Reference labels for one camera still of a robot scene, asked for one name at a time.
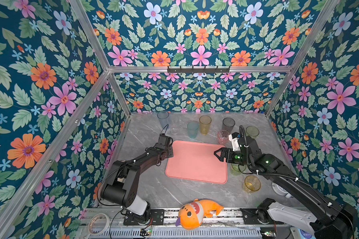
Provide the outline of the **pink plastic tray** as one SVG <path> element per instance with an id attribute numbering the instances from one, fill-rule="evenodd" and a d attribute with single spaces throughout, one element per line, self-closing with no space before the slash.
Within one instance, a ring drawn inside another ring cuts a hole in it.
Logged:
<path id="1" fill-rule="evenodd" d="M 174 155 L 168 159 L 165 174 L 171 178 L 225 184 L 227 163 L 214 155 L 221 148 L 223 146 L 219 144 L 176 140 Z"/>

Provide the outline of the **clear transparent cup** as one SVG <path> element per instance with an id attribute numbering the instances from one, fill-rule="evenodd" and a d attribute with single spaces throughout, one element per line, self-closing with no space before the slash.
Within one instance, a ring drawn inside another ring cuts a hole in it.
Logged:
<path id="1" fill-rule="evenodd" d="M 170 133 L 176 135 L 179 132 L 179 119 L 175 115 L 170 116 Z"/>

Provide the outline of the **blue transparent cup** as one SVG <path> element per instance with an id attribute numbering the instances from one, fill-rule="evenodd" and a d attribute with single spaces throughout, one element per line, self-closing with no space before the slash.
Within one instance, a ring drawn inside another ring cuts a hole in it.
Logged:
<path id="1" fill-rule="evenodd" d="M 157 113 L 157 117 L 159 119 L 160 125 L 162 128 L 168 129 L 169 128 L 169 112 L 168 111 L 160 111 Z"/>

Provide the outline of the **teal frosted cup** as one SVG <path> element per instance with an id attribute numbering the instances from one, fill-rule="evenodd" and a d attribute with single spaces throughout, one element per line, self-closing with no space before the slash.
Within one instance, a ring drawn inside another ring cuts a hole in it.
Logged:
<path id="1" fill-rule="evenodd" d="M 197 121 L 191 121 L 187 125 L 187 134 L 188 137 L 194 139 L 197 137 L 199 130 L 199 123 Z"/>

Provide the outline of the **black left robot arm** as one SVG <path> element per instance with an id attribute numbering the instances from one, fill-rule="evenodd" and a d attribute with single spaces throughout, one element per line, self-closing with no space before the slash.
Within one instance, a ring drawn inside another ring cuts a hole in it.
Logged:
<path id="1" fill-rule="evenodd" d="M 173 157 L 173 147 L 157 143 L 145 152 L 128 161 L 115 161 L 111 172 L 103 180 L 98 198 L 122 206 L 130 212 L 142 216 L 148 209 L 148 202 L 138 196 L 140 176 L 152 166 L 160 166 L 162 161 Z"/>

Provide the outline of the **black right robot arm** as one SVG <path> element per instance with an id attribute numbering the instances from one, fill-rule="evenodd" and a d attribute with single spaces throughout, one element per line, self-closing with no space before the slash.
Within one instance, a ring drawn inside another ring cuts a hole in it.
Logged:
<path id="1" fill-rule="evenodd" d="M 317 239 L 353 239 L 357 224 L 357 211 L 349 204 L 340 204 L 318 192 L 301 180 L 282 160 L 264 154 L 254 139 L 247 143 L 238 141 L 240 153 L 222 147 L 213 154 L 221 162 L 237 163 L 246 158 L 252 176 L 258 175 L 283 188 L 303 204 L 308 212 L 286 207 L 273 199 L 265 199 L 257 207 L 259 222 L 281 222 L 301 229 Z"/>

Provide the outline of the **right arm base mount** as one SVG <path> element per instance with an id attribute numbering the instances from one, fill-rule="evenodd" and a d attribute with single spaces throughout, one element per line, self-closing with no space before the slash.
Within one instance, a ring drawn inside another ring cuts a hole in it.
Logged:
<path id="1" fill-rule="evenodd" d="M 275 203 L 274 199 L 266 198 L 256 208 L 240 208 L 243 220 L 246 224 L 274 224 L 275 221 L 270 217 L 269 209 L 272 203 Z"/>

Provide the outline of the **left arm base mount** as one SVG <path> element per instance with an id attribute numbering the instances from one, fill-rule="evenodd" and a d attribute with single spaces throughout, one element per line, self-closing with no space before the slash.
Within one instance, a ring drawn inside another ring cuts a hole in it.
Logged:
<path id="1" fill-rule="evenodd" d="M 163 209 L 150 209 L 143 215 L 127 212 L 123 222 L 124 226 L 147 226 L 164 224 L 165 211 Z"/>

